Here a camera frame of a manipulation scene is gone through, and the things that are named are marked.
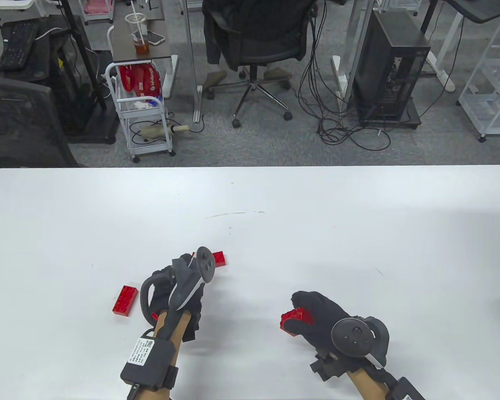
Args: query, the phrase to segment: keyboard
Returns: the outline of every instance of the keyboard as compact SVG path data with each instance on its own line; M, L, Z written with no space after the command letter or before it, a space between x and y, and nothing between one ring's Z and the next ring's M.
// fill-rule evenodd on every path
M0 71L18 71L25 67L38 31L37 20L10 22L2 26L4 51L0 57Z

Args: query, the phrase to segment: smartphone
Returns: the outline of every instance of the smartphone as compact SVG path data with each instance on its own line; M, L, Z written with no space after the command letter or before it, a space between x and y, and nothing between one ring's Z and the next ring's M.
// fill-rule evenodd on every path
M148 31L148 42L152 46L156 46L158 44L161 44L165 41L165 37L162 35L159 35L155 32L150 32Z

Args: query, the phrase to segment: lego brick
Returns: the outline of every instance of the lego brick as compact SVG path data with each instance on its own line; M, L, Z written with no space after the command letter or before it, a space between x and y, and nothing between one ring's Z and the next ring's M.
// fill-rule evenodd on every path
M215 257L215 264L217 267L224 267L224 265L226 265L226 259L224 258L224 253L222 251L213 253L213 257Z
M127 317L132 309L133 302L139 291L136 287L123 286L118 296L117 302L113 307L113 313Z
M305 308L301 308L301 307L296 308L294 310L291 310L289 312L286 312L285 314L282 314L282 320L280 322L280 329L282 331L285 331L284 323L286 320L300 320L300 321L303 321L307 324L315 325L315 320L313 319L313 316L309 313L309 311L307 311ZM287 333L291 336L296 336L290 332L287 332Z

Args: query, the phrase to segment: label sticker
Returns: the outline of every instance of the label sticker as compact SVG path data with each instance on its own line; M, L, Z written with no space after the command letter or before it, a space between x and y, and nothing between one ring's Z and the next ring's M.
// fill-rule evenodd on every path
M135 365L145 365L152 347L153 339L144 339L142 337L138 338L128 362Z

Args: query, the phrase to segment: gloved hand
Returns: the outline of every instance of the gloved hand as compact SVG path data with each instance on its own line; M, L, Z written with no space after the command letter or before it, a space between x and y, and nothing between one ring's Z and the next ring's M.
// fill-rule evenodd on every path
M332 342L332 328L337 321L349 318L339 305L321 295L319 292L296 292L291 301L294 308L305 308L315 325L309 325L300 320L287 320L284 329L293 335L302 335L315 349L325 349L330 353L341 355Z
M190 254L181 255L180 258L185 260L185 263L189 265L192 256ZM196 259L192 260L189 268L196 268ZM168 276L170 278L163 280L162 282L155 283L153 285L153 295L149 306L149 312L155 313L159 316L164 310L168 310L168 298L174 286L176 286L176 280L174 275L172 275L172 268L165 267L161 271L155 271L152 275L159 273L169 272ZM186 310L191 313L191 321L183 334L183 341L191 341L195 339L195 331L198 331L198 322L200 321L200 313L202 312L202 296L204 294L204 283L200 285L200 288L192 295L191 299L185 304L182 310Z

